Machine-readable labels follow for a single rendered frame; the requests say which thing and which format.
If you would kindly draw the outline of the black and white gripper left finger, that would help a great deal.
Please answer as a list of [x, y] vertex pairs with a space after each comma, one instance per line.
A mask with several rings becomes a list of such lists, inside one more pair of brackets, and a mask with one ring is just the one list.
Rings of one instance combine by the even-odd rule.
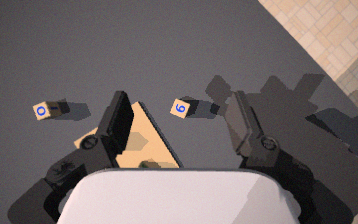
[[127, 93], [116, 91], [96, 133], [84, 137], [78, 149], [54, 163], [45, 178], [11, 205], [11, 224], [57, 224], [58, 206], [70, 189], [91, 173], [120, 167], [116, 157], [126, 149], [133, 119]]

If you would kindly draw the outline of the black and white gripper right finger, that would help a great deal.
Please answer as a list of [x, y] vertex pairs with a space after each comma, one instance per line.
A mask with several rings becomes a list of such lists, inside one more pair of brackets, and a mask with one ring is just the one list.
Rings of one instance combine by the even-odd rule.
[[280, 149], [277, 139], [264, 135], [243, 91], [232, 94], [225, 118], [233, 150], [243, 158], [239, 168], [264, 173], [290, 191], [301, 207], [300, 224], [352, 224], [350, 208], [314, 179], [309, 167]]

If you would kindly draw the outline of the peach flat mat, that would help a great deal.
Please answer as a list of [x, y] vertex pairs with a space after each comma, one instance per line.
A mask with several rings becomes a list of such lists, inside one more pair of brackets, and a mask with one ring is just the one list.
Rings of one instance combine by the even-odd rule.
[[135, 168], [143, 161], [150, 168], [179, 168], [139, 102], [131, 105], [134, 119], [125, 151], [117, 155], [121, 168]]

